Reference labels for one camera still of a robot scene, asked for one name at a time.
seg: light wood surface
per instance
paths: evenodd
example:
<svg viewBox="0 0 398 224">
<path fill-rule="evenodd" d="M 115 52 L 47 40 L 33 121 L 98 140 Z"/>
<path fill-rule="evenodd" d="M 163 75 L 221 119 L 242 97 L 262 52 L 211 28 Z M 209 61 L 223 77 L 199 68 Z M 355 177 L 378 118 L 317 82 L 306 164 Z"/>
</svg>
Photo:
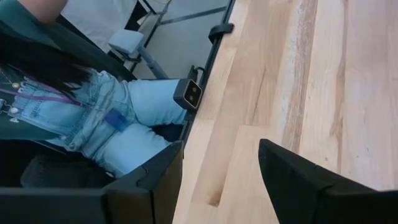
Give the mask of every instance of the light wood surface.
<svg viewBox="0 0 398 224">
<path fill-rule="evenodd" d="M 185 150 L 175 224 L 277 223 L 267 138 L 398 187 L 398 1 L 236 0 Z"/>
</svg>

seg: denim overalls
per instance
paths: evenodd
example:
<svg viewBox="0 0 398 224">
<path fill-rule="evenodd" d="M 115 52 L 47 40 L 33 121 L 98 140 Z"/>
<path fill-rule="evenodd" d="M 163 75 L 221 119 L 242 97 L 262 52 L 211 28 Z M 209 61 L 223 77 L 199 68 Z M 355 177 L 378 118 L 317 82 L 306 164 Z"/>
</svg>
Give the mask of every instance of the denim overalls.
<svg viewBox="0 0 398 224">
<path fill-rule="evenodd" d="M 76 101 L 88 106 L 16 96 L 8 115 L 58 134 L 48 142 L 81 152 L 115 177 L 134 170 L 170 143 L 151 126 L 183 124 L 186 111 L 173 100 L 178 80 L 119 82 L 107 72 L 90 70 L 91 81 L 75 91 Z M 25 78 L 18 90 L 30 96 L 59 97 Z M 104 117 L 116 109 L 129 123 L 123 132 Z"/>
</svg>

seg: wooden table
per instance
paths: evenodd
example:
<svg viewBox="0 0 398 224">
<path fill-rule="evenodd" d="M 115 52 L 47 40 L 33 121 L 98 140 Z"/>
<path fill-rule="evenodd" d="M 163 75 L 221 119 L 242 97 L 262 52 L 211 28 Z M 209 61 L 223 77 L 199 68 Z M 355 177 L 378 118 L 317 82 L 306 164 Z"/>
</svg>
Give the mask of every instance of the wooden table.
<svg viewBox="0 0 398 224">
<path fill-rule="evenodd" d="M 398 1 L 236 0 L 187 142 L 174 223 L 277 223 L 267 138 L 377 190 L 398 186 Z"/>
</svg>

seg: dark green jacket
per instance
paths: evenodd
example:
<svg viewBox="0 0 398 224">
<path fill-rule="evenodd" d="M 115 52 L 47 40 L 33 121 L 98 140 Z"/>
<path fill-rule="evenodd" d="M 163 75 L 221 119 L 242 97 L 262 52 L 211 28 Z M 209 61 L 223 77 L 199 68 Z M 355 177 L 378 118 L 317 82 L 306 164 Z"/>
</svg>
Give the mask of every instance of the dark green jacket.
<svg viewBox="0 0 398 224">
<path fill-rule="evenodd" d="M 42 24 L 16 0 L 0 1 L 0 21 L 0 26 L 6 26 L 0 27 L 1 30 L 8 30 L 12 35 L 20 35 L 83 58 L 99 71 L 106 70 L 116 77 L 131 75 L 122 64 L 61 25 Z M 7 73 L 6 75 L 12 79 L 12 82 L 20 82 L 20 78 L 15 74 Z M 11 85 L 3 84 L 4 78 L 0 76 L 0 87 L 12 89 Z M 12 103 L 14 99 L 13 96 L 5 93 L 0 93 L 0 98 L 7 100 L 8 103 Z M 0 139 L 46 140 L 57 137 L 54 133 L 36 128 L 31 124 L 22 121 L 10 122 L 10 119 L 6 113 L 0 114 Z"/>
</svg>

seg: black hair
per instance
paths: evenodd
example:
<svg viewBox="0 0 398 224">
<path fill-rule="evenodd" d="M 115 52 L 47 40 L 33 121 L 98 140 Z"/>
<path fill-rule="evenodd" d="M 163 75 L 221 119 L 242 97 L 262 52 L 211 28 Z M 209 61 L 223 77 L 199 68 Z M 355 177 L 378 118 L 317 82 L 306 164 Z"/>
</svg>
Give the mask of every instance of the black hair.
<svg viewBox="0 0 398 224">
<path fill-rule="evenodd" d="M 76 85 L 88 82 L 90 65 L 54 47 L 0 30 L 0 67 L 9 66 L 21 75 L 51 86 L 71 97 Z"/>
</svg>

